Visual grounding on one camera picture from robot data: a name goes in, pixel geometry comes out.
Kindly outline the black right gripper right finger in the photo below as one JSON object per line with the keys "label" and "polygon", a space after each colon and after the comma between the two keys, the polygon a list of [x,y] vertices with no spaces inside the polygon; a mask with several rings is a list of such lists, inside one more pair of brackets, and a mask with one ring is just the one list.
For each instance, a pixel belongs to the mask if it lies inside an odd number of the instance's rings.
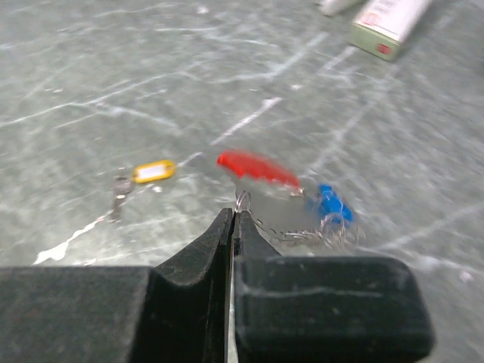
{"label": "black right gripper right finger", "polygon": [[283,256],[234,216],[234,335],[241,362],[417,362],[435,332],[417,279],[378,256]]}

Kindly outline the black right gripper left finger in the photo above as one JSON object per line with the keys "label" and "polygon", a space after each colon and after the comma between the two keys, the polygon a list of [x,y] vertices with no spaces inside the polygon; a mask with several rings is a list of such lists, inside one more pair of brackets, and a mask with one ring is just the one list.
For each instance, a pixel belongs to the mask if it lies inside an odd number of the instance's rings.
{"label": "black right gripper left finger", "polygon": [[1,270],[3,362],[225,362],[231,234],[223,209],[156,267]]}

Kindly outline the metal key holder red handle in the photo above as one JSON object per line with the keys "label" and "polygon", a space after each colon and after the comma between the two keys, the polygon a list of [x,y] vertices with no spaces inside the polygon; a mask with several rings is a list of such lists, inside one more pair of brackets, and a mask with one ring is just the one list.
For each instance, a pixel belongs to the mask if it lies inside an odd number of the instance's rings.
{"label": "metal key holder red handle", "polygon": [[314,196],[320,184],[327,183],[303,183],[281,163],[247,150],[225,150],[216,162],[235,184],[235,211],[248,213],[270,241],[342,250],[355,246],[365,235],[356,212],[332,185],[353,211],[355,220],[349,227],[324,224],[308,210],[308,197]]}

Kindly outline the blue key tag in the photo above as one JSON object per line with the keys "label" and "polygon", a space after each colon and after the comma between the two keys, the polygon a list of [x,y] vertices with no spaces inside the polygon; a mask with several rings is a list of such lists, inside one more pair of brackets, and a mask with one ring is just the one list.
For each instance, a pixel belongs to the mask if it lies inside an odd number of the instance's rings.
{"label": "blue key tag", "polygon": [[355,220],[351,208],[328,184],[320,184],[314,196],[308,197],[306,205],[324,224],[349,227]]}

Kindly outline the yellow key tag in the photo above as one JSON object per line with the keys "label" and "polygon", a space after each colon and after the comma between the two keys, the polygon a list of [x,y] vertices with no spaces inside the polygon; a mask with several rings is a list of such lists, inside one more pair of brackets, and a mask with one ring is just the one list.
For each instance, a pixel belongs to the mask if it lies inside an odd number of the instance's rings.
{"label": "yellow key tag", "polygon": [[136,166],[132,177],[137,184],[157,182],[159,180],[171,178],[176,172],[176,164],[171,160],[159,160]]}

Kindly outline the green white staple box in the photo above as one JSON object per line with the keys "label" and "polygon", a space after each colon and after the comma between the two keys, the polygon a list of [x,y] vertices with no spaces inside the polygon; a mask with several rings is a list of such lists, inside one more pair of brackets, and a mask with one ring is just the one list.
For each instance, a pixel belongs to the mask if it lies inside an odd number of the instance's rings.
{"label": "green white staple box", "polygon": [[385,61],[393,61],[432,3],[432,0],[368,1],[352,21],[349,42]]}

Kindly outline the white stapler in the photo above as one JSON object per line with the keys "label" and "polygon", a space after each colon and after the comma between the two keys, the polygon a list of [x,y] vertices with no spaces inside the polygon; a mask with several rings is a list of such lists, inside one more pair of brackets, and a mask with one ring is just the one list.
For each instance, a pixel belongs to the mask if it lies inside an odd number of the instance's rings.
{"label": "white stapler", "polygon": [[357,5],[360,0],[320,0],[318,5],[324,16],[332,17]]}

